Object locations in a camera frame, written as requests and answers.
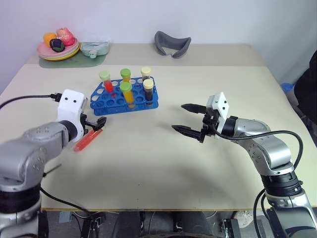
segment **test tube cap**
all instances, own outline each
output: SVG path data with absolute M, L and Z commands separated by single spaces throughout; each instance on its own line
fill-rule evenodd
M 132 89 L 132 85 L 131 83 L 128 82 L 122 82 L 120 84 L 120 90 L 125 93 L 125 92 L 129 92 Z
M 120 71 L 120 74 L 122 77 L 130 77 L 131 76 L 131 71 L 128 68 L 123 68 Z
M 105 70 L 105 71 L 101 71 L 99 73 L 99 78 L 102 80 L 102 81 L 106 81 L 106 80 L 109 80 L 110 79 L 110 73 L 108 70 Z
M 150 67 L 142 67 L 141 74 L 143 76 L 150 76 L 151 75 L 151 68 Z
M 145 89 L 152 89 L 154 87 L 154 82 L 151 79 L 146 79 L 143 81 L 143 87 Z

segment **test tube rack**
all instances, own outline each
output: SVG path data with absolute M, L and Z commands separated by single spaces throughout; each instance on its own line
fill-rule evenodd
M 154 82 L 153 99 L 152 101 L 145 100 L 145 92 L 142 83 L 142 78 L 131 78 L 132 92 L 134 102 L 129 104 L 125 101 L 120 90 L 120 83 L 122 79 L 112 80 L 114 91 L 108 93 L 101 82 L 90 96 L 90 107 L 94 110 L 96 116 L 135 112 L 141 110 L 155 109 L 159 106 L 158 92 Z

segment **table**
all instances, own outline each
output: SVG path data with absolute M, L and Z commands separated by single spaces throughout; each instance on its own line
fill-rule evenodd
M 205 105 L 210 95 L 223 91 L 229 115 L 259 119 L 272 130 L 291 130 L 301 136 L 304 153 L 297 176 L 304 181 L 311 204 L 317 205 L 317 149 L 250 46 L 191 45 L 185 57 L 172 59 L 155 53 L 152 45 L 118 44 L 103 64 L 91 68 L 45 69 L 34 60 L 20 69 L 0 95 L 0 102 L 66 88 L 90 97 L 100 82 L 99 71 L 107 69 L 112 79 L 119 79 L 122 68 L 131 69 L 134 77 L 144 65 L 152 66 L 159 96 L 157 109 L 109 115 L 106 130 L 89 147 L 75 153 L 69 145 L 50 161 L 46 170 L 62 163 L 42 181 L 51 194 L 92 210 L 252 209 L 263 185 L 247 152 L 212 137 L 201 144 L 171 128 L 182 124 L 200 129 L 203 115 L 187 112 L 180 105 Z M 0 112 L 0 142 L 54 121 L 57 106 L 50 99 L 20 100 L 5 106 Z M 89 107 L 85 113 L 90 120 L 97 118 Z M 294 160 L 297 140 L 290 135 L 278 137 L 290 147 Z M 45 196 L 42 207 L 70 208 Z

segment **toy fruit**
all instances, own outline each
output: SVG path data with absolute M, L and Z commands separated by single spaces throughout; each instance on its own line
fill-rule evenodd
M 43 36 L 44 43 L 45 43 L 45 45 L 47 45 L 47 47 L 50 47 L 51 39 L 56 39 L 56 38 L 57 38 L 57 35 L 53 32 L 46 33 Z
M 55 52 L 62 52 L 63 50 L 65 50 L 65 45 L 60 39 L 51 39 L 50 46 L 51 49 Z
M 66 28 L 59 28 L 56 30 L 57 37 L 63 41 L 65 46 L 71 46 L 75 42 L 73 34 Z

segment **green mat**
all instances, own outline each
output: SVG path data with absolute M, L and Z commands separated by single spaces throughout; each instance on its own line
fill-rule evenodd
M 93 67 L 104 62 L 106 55 L 97 56 L 94 59 L 91 59 L 87 56 L 84 56 L 81 51 L 79 51 L 74 56 L 64 59 L 61 61 L 49 61 L 46 59 L 39 59 L 39 65 L 43 68 L 85 68 Z

